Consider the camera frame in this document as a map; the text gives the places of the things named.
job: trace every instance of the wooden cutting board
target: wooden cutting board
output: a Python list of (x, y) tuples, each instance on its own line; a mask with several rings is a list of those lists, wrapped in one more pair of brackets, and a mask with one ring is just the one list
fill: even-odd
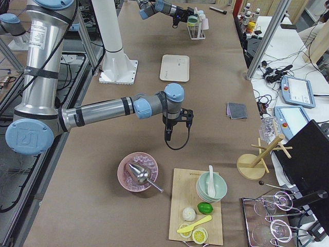
[[(170, 240), (193, 241), (192, 237), (188, 239), (183, 238), (176, 231), (181, 224), (192, 224), (205, 216), (197, 209), (197, 205), (202, 202), (202, 200), (197, 195), (195, 188), (197, 179), (204, 172), (205, 171), (174, 169), (169, 225)], [(211, 205), (214, 209), (211, 214), (212, 220), (199, 226), (205, 228), (208, 232), (206, 243), (212, 245), (223, 245), (221, 202), (212, 203)], [(196, 218), (192, 222), (184, 221), (182, 218), (182, 212), (186, 207), (192, 207), (196, 212)]]

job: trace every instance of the lime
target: lime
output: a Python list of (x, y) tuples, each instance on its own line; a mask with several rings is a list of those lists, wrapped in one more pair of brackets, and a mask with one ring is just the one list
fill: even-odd
[(200, 202), (197, 205), (197, 209), (199, 209), (199, 212), (204, 215), (209, 215), (213, 212), (213, 207), (208, 202)]

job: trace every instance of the wine glass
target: wine glass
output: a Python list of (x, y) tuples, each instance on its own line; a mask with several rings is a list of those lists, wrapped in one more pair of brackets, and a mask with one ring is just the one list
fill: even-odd
[(262, 217), (274, 215), (277, 211), (277, 207), (275, 206), (275, 204), (270, 203), (266, 200), (262, 200), (262, 198), (256, 201), (253, 206), (253, 209), (257, 215)]
[(252, 239), (258, 246), (268, 247), (271, 246), (271, 239), (273, 235), (268, 225), (257, 225), (251, 233)]
[(273, 195), (273, 199), (275, 205), (283, 211), (289, 211), (293, 208), (293, 200), (287, 192), (278, 191)]
[(290, 226), (283, 220), (273, 220), (270, 229), (275, 239), (282, 243), (288, 243), (293, 236)]

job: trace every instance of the lemon slice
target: lemon slice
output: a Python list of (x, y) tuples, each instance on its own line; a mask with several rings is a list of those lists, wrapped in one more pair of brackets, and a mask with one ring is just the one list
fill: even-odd
[(208, 233), (206, 230), (197, 228), (192, 232), (192, 239), (197, 244), (203, 244), (208, 238)]
[(207, 240), (208, 239), (208, 232), (207, 232), (207, 230), (204, 229), (203, 227), (198, 227), (197, 229), (203, 230), (206, 233), (206, 240)]
[[(182, 225), (179, 226), (179, 229), (184, 228), (184, 227), (186, 227), (186, 226), (189, 226), (189, 224), (183, 223)], [(180, 235), (181, 235), (183, 238), (189, 238), (189, 237), (191, 237), (191, 235), (192, 235), (192, 231), (187, 232), (187, 233), (180, 233)]]

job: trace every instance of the brown table surface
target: brown table surface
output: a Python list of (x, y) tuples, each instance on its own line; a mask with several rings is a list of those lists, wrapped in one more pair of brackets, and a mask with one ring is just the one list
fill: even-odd
[[(243, 178), (236, 168), (241, 154), (258, 153), (250, 144), (257, 143), (261, 121), (252, 85), (244, 79), (247, 67), (233, 17), (209, 5), (179, 6), (205, 11), (206, 39), (190, 40), (185, 23), (173, 29), (172, 18), (161, 13), (143, 21), (135, 2), (124, 3), (119, 24), (125, 53), (139, 61), (135, 84), (100, 84), (95, 77), (84, 104), (161, 91), (167, 85), (159, 79), (162, 56), (187, 55), (190, 80), (182, 83), (183, 107), (195, 116), (189, 143), (170, 150), (161, 115), (144, 120), (130, 115), (73, 129), (24, 246), (183, 246), (168, 239), (173, 170), (207, 170), (208, 165), (228, 185), (222, 199), (224, 246), (247, 246), (240, 198), (270, 189)], [(248, 118), (229, 119), (227, 102), (244, 103)], [(185, 124), (178, 124), (171, 145), (180, 146), (186, 136)], [(157, 183), (164, 193), (155, 188), (131, 193), (119, 184), (120, 161), (137, 151), (158, 162)], [(275, 183), (274, 171), (264, 180)]]

